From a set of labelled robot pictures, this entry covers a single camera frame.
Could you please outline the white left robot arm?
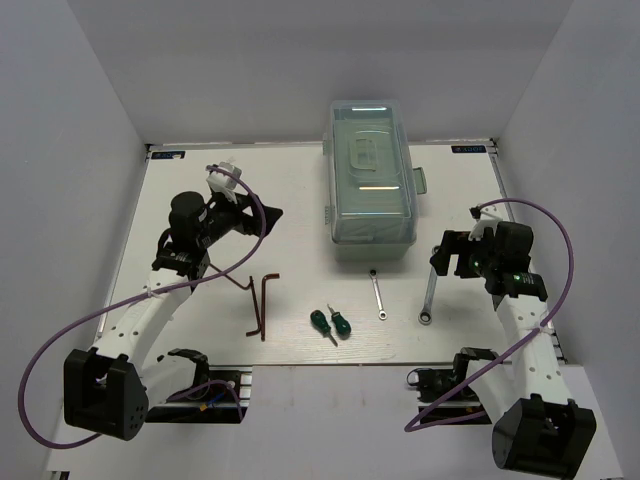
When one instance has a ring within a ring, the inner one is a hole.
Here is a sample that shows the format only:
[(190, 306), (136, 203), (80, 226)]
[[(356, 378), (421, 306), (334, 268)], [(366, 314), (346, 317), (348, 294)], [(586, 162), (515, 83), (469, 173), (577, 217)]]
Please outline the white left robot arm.
[(208, 249), (231, 231), (259, 237), (282, 217), (249, 195), (210, 200), (192, 191), (171, 201), (141, 299), (89, 350), (75, 349), (63, 369), (64, 420), (73, 427), (121, 440), (134, 438), (148, 412), (170, 399), (199, 399), (211, 387), (208, 358), (174, 348), (145, 362), (174, 313), (193, 294), (210, 265)]

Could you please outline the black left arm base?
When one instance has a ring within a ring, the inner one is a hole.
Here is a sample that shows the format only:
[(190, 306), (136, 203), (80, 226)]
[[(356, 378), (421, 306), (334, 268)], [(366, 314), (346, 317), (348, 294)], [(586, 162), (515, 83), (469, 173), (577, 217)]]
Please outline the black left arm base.
[(239, 424), (247, 413), (250, 367), (216, 367), (197, 350), (173, 349), (146, 372), (147, 423)]

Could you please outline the small silver ratchet wrench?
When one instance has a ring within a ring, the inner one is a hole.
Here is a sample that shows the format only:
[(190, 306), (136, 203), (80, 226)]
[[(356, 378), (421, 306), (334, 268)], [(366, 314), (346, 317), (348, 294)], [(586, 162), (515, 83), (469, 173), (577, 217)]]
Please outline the small silver ratchet wrench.
[(373, 291), (374, 291), (374, 295), (375, 295), (375, 300), (376, 300), (376, 304), (377, 304), (377, 308), (378, 308), (378, 318), (381, 321), (385, 321), (387, 319), (387, 313), (386, 313), (386, 310), (384, 308), (384, 303), (383, 303), (383, 299), (382, 299), (381, 291), (380, 291), (380, 287), (379, 287), (378, 272), (375, 269), (371, 269), (369, 271), (369, 277), (370, 277), (371, 282), (372, 282)]

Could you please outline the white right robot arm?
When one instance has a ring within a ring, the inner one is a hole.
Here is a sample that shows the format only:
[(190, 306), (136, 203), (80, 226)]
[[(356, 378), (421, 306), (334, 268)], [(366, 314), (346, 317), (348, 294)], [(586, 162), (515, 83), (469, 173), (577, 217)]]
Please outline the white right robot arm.
[[(492, 422), (500, 469), (573, 479), (596, 432), (594, 413), (577, 405), (546, 322), (548, 294), (530, 269), (534, 234), (508, 221), (480, 220), (471, 231), (447, 230), (430, 259), (433, 276), (481, 278), (514, 352), (505, 367), (490, 349), (465, 347), (451, 368), (425, 374), (421, 399), (477, 399)], [(450, 261), (457, 261), (451, 270)]]

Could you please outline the thin brown hex key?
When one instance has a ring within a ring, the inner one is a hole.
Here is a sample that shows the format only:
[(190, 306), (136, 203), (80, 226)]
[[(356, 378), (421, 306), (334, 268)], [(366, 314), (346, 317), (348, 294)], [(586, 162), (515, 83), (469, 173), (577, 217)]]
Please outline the thin brown hex key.
[(252, 276), (249, 277), (248, 290), (251, 293), (254, 316), (256, 320), (256, 327), (251, 331), (247, 331), (245, 333), (245, 336), (246, 337), (259, 336), (262, 333), (262, 322), (261, 322), (261, 315), (260, 315), (260, 310), (258, 306), (257, 293), (255, 289), (255, 282)]

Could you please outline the large silver ratchet wrench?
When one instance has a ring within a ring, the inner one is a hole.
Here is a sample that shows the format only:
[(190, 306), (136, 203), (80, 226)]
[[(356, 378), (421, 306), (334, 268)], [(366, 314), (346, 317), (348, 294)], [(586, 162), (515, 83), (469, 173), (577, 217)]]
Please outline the large silver ratchet wrench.
[(418, 315), (419, 323), (424, 326), (428, 326), (432, 322), (432, 306), (434, 302), (437, 281), (438, 274), (434, 269), (432, 269), (427, 281), (424, 302)]

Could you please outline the green stubby phillips screwdriver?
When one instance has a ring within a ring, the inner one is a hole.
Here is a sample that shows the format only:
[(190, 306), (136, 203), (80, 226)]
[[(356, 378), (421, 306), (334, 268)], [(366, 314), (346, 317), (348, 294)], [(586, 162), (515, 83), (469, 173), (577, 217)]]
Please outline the green stubby phillips screwdriver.
[(313, 327), (322, 334), (323, 337), (328, 338), (331, 343), (337, 347), (338, 343), (331, 333), (331, 326), (329, 325), (326, 316), (320, 310), (314, 310), (310, 314), (310, 321)]

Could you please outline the large brown hex key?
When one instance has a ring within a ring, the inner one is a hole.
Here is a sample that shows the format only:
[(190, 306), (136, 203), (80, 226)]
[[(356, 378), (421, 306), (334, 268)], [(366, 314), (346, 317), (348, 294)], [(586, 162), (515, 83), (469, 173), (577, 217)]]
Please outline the large brown hex key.
[(261, 280), (261, 299), (260, 299), (260, 340), (266, 340), (266, 307), (267, 307), (267, 283), (272, 280), (280, 279), (280, 273), (269, 273)]

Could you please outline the small dark hex key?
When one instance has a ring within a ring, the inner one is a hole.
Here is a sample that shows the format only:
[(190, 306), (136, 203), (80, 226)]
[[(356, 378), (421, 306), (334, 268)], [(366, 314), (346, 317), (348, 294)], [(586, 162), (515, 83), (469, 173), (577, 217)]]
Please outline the small dark hex key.
[[(209, 268), (211, 268), (216, 273), (221, 273), (222, 272), (221, 269), (219, 269), (218, 267), (216, 267), (215, 265), (213, 265), (211, 263), (209, 264)], [(241, 284), (239, 281), (237, 281), (236, 279), (232, 278), (228, 274), (221, 275), (218, 278), (225, 278), (228, 281), (230, 281), (232, 284), (234, 284), (235, 286), (240, 288), (241, 290), (245, 290), (245, 291), (252, 289), (253, 285), (254, 285), (254, 281), (253, 281), (253, 278), (251, 276), (249, 276), (249, 281), (248, 281), (248, 283), (246, 285)]]

